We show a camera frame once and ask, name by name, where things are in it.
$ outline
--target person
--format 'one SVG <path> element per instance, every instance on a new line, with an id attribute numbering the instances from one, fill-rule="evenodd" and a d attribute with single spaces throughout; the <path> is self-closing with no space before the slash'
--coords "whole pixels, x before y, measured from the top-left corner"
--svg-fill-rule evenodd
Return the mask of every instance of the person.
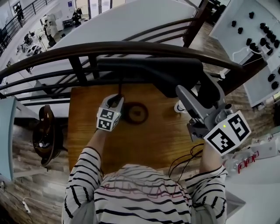
<path id="1" fill-rule="evenodd" d="M 43 24 L 43 29 L 45 31 L 45 36 L 47 37 L 48 41 L 49 41 L 49 35 L 47 34 L 47 27 L 48 27 L 48 24 L 47 24 L 47 20 L 45 20 L 45 23 Z"/>
<path id="2" fill-rule="evenodd" d="M 198 175 L 178 184 L 146 166 L 127 164 L 102 177 L 107 135 L 97 129 L 79 156 L 66 187 L 64 224 L 224 224 L 226 169 L 204 144 Z"/>
<path id="3" fill-rule="evenodd" d="M 24 16 L 23 16 L 23 12 L 22 12 L 22 8 L 21 8 L 21 4 L 20 3 L 17 4 L 17 7 L 16 7 L 16 9 L 14 11 L 17 13 L 17 20 L 19 21 L 19 23 L 22 26 L 21 20 L 24 19 Z"/>
<path id="4" fill-rule="evenodd" d="M 54 38 L 52 37 L 52 32 L 51 32 L 51 29 L 48 25 L 48 22 L 47 20 L 45 21 L 45 27 L 44 27 L 44 30 L 45 30 L 45 33 L 46 33 L 46 36 L 47 36 L 47 39 L 49 41 L 49 45 L 52 47 L 56 44 L 56 41 L 54 40 Z"/>
<path id="5" fill-rule="evenodd" d="M 77 12 L 74 12 L 72 16 L 72 20 L 75 24 L 75 27 L 81 25 L 80 19 L 81 19 L 81 15 L 79 15 Z"/>

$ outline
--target wire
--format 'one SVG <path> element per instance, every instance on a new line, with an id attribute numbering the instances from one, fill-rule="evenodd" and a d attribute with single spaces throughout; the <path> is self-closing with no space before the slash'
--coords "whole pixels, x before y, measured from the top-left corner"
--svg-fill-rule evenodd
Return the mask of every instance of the wire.
<path id="1" fill-rule="evenodd" d="M 253 62 L 257 61 L 257 60 L 251 61 L 251 62 L 249 62 L 249 63 L 247 63 L 247 64 L 245 64 L 245 65 L 248 65 L 248 64 L 250 64 L 250 63 L 253 63 Z"/>
<path id="2" fill-rule="evenodd" d="M 33 198 L 29 198 L 29 199 L 32 199 L 32 200 L 37 201 L 37 202 L 40 202 L 40 203 L 45 204 L 45 205 L 55 206 L 55 207 L 62 208 L 61 206 L 46 204 L 46 203 L 44 203 L 44 202 L 42 202 L 42 201 L 38 201 L 38 200 L 35 200 L 35 199 L 33 199 Z"/>
<path id="3" fill-rule="evenodd" d="M 193 155 L 193 149 L 194 149 L 195 147 L 198 147 L 198 146 L 201 146 L 201 145 L 204 145 L 204 143 L 201 143 L 201 144 L 195 145 L 194 147 L 192 147 L 192 149 L 191 149 L 191 151 L 190 151 L 190 154 L 187 154 L 187 155 L 181 156 L 181 157 L 179 157 L 178 159 L 181 159 L 181 158 L 183 158 L 183 157 L 185 157 L 185 156 L 190 156 L 190 155 L 192 155 L 193 157 L 199 158 L 199 157 L 197 157 L 197 156 L 196 156 L 196 154 L 195 154 L 195 155 Z M 175 167 L 173 167 L 173 169 L 172 169 L 172 170 L 171 170 L 171 172 L 170 172 L 170 169 L 171 169 L 171 167 L 172 167 L 173 163 L 174 163 L 176 160 L 178 160 L 178 159 L 175 159 L 175 160 L 171 163 L 170 168 L 169 168 L 169 171 L 168 171 L 168 176 L 169 176 L 169 177 L 171 176 L 171 174 L 172 174 L 173 170 L 174 170 L 176 167 L 178 167 L 178 166 L 179 166 L 179 165 L 181 165 L 182 163 L 185 163 L 185 162 L 187 162 L 187 161 L 188 161 L 188 160 L 185 160 L 185 161 L 183 161 L 183 162 L 178 163 Z"/>
<path id="4" fill-rule="evenodd" d="M 7 192 L 8 194 L 12 195 L 19 202 L 20 205 L 24 206 L 24 204 L 15 195 L 13 195 L 12 193 L 8 192 L 7 190 L 5 192 Z M 26 212 L 26 214 L 29 216 L 29 219 L 31 220 L 32 224 L 34 224 L 31 216 L 27 212 Z"/>
<path id="5" fill-rule="evenodd" d="M 193 159 L 193 158 L 195 158 L 196 157 L 196 155 L 198 155 L 198 154 L 200 154 L 200 153 L 202 153 L 202 151 L 203 150 L 200 150 L 200 151 L 198 151 L 197 153 L 195 153 L 189 160 L 188 160 L 188 162 L 187 162 L 187 160 L 186 161 L 184 161 L 184 162 L 187 162 L 187 164 L 186 164 L 186 166 L 183 168 L 183 171 L 182 171 L 182 173 L 181 173 L 181 176 L 179 177 L 179 179 L 178 179 L 178 181 L 177 182 L 179 182 L 180 181 L 180 179 L 181 179 L 181 177 L 183 176 L 183 173 L 184 173 L 184 170 L 185 170 L 185 168 L 187 167 L 187 165 L 189 164 L 189 162 Z"/>
<path id="6" fill-rule="evenodd" d="M 249 47 L 244 47 L 244 48 L 241 48 L 241 50 L 232 53 L 232 61 L 233 62 L 235 62 L 235 54 L 240 53 L 244 49 L 250 50 L 250 51 L 252 51 L 255 54 L 262 54 L 263 53 L 262 51 L 261 52 L 256 52 L 256 51 L 253 51 L 252 49 L 250 49 Z"/>

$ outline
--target laminate floor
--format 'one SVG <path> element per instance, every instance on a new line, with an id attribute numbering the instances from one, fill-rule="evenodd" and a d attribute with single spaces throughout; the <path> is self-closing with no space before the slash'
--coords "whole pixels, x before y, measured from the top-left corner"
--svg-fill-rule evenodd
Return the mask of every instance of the laminate floor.
<path id="1" fill-rule="evenodd" d="M 225 56 L 221 45 L 208 37 L 210 29 L 210 25 L 204 24 L 191 48 L 215 52 L 215 54 L 220 54 L 221 57 Z M 205 65 L 205 70 L 217 73 L 221 68 Z M 253 111 L 249 106 L 243 86 L 229 94 L 226 100 L 243 112 L 252 129 L 250 138 L 261 136 L 274 126 L 273 105 L 268 105 L 260 112 Z M 35 153 L 31 140 L 31 130 L 14 126 L 13 158 L 16 169 L 30 169 L 33 166 L 40 165 L 41 159 Z M 198 163 L 199 160 L 195 161 L 196 165 L 192 169 L 196 169 Z M 48 206 L 26 198 L 25 202 L 31 210 L 31 214 L 27 215 L 24 206 L 21 205 L 23 198 L 31 197 L 47 204 L 62 206 L 69 176 L 68 153 L 62 151 L 58 157 L 50 162 L 49 169 L 49 172 L 43 175 L 17 178 L 13 183 L 7 185 L 6 192 L 0 191 L 1 206 L 8 211 L 16 222 L 20 224 L 61 223 L 61 208 L 59 207 Z"/>

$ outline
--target wooden tabletop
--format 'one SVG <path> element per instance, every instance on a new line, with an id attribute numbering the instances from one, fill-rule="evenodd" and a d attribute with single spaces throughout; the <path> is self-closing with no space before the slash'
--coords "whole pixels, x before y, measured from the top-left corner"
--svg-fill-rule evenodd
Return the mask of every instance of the wooden tabletop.
<path id="1" fill-rule="evenodd" d="M 70 170 L 96 130 L 100 104 L 116 93 L 118 85 L 72 88 L 67 143 Z M 105 144 L 101 165 L 104 173 L 117 171 L 128 163 L 165 168 L 202 142 L 191 142 L 186 127 L 190 116 L 174 111 L 177 98 L 166 98 L 152 84 L 124 84 L 122 94 L 125 102 L 144 104 L 149 117 L 140 125 L 120 120 Z"/>

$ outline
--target white cable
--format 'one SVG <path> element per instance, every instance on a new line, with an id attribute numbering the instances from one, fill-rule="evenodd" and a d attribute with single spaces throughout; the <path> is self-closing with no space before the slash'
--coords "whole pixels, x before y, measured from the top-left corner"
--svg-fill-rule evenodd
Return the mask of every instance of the white cable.
<path id="1" fill-rule="evenodd" d="M 252 52 L 255 53 L 255 54 L 262 54 L 262 51 L 261 51 L 261 52 L 256 52 L 256 51 L 253 51 L 252 49 L 250 49 L 249 47 L 244 47 L 244 48 L 242 48 L 241 50 L 232 53 L 232 61 L 233 61 L 233 62 L 235 62 L 235 54 L 240 53 L 240 52 L 243 51 L 244 49 L 250 50 L 250 51 L 252 51 Z"/>
<path id="2" fill-rule="evenodd" d="M 245 64 L 245 65 L 248 65 L 248 64 L 250 64 L 250 63 L 253 63 L 253 62 L 257 61 L 257 60 L 251 61 L 251 62 L 249 62 L 249 63 L 247 63 L 247 64 Z"/>
<path id="3" fill-rule="evenodd" d="M 46 203 L 44 203 L 44 202 L 42 202 L 42 201 L 38 201 L 38 200 L 35 200 L 35 199 L 33 199 L 33 198 L 29 198 L 29 199 L 32 199 L 32 200 L 37 201 L 37 202 L 40 202 L 40 203 L 45 204 L 45 205 L 55 206 L 55 207 L 62 208 L 61 206 L 46 204 Z"/>

